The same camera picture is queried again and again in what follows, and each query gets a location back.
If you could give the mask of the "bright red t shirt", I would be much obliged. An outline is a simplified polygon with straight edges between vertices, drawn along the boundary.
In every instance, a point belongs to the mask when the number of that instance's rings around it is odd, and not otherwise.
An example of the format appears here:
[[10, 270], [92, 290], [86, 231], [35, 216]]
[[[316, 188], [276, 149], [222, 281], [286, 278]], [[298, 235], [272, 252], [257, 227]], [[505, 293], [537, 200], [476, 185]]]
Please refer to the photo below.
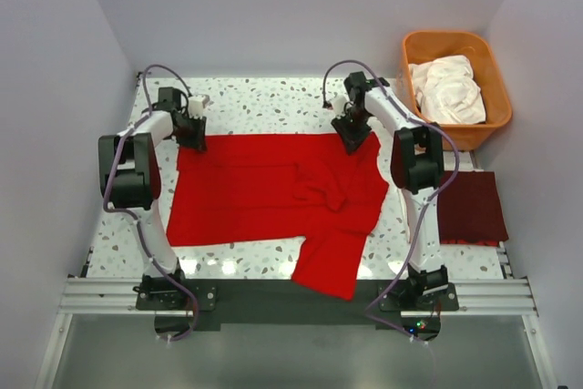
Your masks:
[[353, 154], [335, 134], [224, 135], [207, 143], [205, 152], [179, 150], [170, 245], [302, 236], [292, 280], [350, 301], [389, 189], [377, 167], [378, 137]]

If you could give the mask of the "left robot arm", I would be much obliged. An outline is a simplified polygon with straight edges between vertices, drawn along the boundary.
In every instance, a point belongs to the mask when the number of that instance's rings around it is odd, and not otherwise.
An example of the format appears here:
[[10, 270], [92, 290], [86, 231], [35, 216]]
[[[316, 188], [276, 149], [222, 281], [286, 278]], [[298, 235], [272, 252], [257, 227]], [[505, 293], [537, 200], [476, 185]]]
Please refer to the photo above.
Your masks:
[[135, 123], [97, 143], [103, 210], [127, 217], [144, 262], [140, 285], [134, 288], [140, 310], [184, 310], [193, 304], [159, 211], [162, 179], [156, 147], [174, 138], [181, 146], [206, 151], [204, 110], [209, 101], [205, 95], [162, 87], [158, 102]]

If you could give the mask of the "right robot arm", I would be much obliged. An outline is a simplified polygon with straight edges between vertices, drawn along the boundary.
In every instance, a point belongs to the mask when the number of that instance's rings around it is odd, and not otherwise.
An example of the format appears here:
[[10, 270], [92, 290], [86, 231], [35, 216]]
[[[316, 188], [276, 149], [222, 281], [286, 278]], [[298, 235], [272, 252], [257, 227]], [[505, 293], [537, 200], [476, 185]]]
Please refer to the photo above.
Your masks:
[[403, 194], [411, 232], [410, 250], [401, 268], [407, 278], [391, 282], [382, 295], [403, 308], [427, 309], [449, 286], [437, 215], [444, 176], [444, 131], [416, 116], [397, 99], [384, 79], [368, 79], [363, 72], [355, 72], [343, 84], [348, 96], [332, 101], [332, 126], [349, 154], [372, 132], [370, 117], [393, 136], [391, 176]]

